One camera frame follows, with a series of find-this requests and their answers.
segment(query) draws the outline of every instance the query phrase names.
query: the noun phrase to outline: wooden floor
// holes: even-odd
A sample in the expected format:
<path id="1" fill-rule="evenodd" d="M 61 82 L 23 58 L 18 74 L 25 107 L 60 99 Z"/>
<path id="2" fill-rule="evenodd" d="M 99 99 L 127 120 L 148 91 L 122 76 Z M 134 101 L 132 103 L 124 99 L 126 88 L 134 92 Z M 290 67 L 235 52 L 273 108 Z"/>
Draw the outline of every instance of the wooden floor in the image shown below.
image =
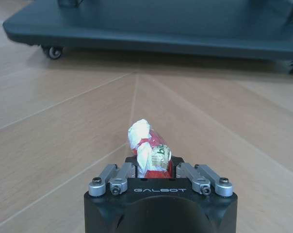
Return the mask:
<path id="1" fill-rule="evenodd" d="M 293 77 L 284 64 L 7 40 L 0 0 L 0 233 L 82 233 L 83 194 L 145 118 L 175 156 L 235 184 L 239 233 L 293 232 Z"/>

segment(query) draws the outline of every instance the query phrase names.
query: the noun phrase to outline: metal bracket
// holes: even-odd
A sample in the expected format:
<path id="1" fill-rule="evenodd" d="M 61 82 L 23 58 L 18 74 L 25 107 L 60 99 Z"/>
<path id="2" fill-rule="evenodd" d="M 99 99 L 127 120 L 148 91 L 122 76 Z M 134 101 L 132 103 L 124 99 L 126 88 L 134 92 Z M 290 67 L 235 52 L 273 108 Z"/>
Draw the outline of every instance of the metal bracket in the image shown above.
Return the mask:
<path id="1" fill-rule="evenodd" d="M 98 177 L 88 185 L 88 193 L 92 197 L 99 197 L 106 192 L 106 185 L 110 183 L 110 191 L 117 196 L 127 190 L 127 178 L 135 178 L 136 169 L 132 163 L 124 163 L 119 169 L 116 164 L 108 164 Z"/>
<path id="2" fill-rule="evenodd" d="M 127 190 L 127 178 L 135 178 L 136 168 L 132 163 L 124 163 L 117 175 L 110 179 L 110 191 L 117 196 Z"/>
<path id="3" fill-rule="evenodd" d="M 211 181 L 215 193 L 222 197 L 230 197 L 233 195 L 233 185 L 228 178 L 220 177 L 210 167 L 205 164 L 195 165 L 198 173 Z"/>
<path id="4" fill-rule="evenodd" d="M 176 168 L 177 178 L 188 178 L 192 182 L 192 189 L 205 196 L 211 193 L 210 181 L 201 176 L 189 163 L 179 163 Z"/>
<path id="5" fill-rule="evenodd" d="M 99 177 L 95 177 L 88 185 L 88 193 L 90 196 L 99 197 L 106 192 L 106 184 L 115 176 L 117 172 L 116 164 L 108 164 L 101 172 Z"/>

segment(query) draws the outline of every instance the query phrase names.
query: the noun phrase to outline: printed label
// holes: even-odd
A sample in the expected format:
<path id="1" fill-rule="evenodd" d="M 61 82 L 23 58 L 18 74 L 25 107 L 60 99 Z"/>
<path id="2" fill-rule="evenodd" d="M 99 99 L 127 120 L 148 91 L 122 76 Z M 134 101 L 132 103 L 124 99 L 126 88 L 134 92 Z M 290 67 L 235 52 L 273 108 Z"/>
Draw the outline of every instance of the printed label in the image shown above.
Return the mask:
<path id="1" fill-rule="evenodd" d="M 152 149 L 153 166 L 160 166 L 163 169 L 167 169 L 170 157 L 171 151 L 167 145 L 160 144 Z"/>

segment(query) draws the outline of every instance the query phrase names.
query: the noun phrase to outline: wrapped snack bar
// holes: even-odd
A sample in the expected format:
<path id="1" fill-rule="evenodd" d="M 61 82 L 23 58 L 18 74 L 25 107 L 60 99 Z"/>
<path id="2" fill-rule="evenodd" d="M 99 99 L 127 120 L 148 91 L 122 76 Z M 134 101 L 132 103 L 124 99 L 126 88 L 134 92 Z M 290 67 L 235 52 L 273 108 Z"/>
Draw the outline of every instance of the wrapped snack bar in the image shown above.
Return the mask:
<path id="1" fill-rule="evenodd" d="M 139 178 L 172 177 L 171 150 L 145 119 L 129 128 L 128 141 L 137 156 Z"/>

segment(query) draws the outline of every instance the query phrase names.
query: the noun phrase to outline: dark gray cart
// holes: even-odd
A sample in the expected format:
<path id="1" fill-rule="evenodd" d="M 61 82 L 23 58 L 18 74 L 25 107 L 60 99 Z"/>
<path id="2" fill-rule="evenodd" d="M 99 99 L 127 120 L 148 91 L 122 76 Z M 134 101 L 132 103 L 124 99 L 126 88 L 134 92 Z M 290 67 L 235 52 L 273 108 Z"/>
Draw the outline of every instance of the dark gray cart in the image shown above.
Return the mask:
<path id="1" fill-rule="evenodd" d="M 36 0 L 3 27 L 52 59 L 87 47 L 293 61 L 293 0 Z"/>

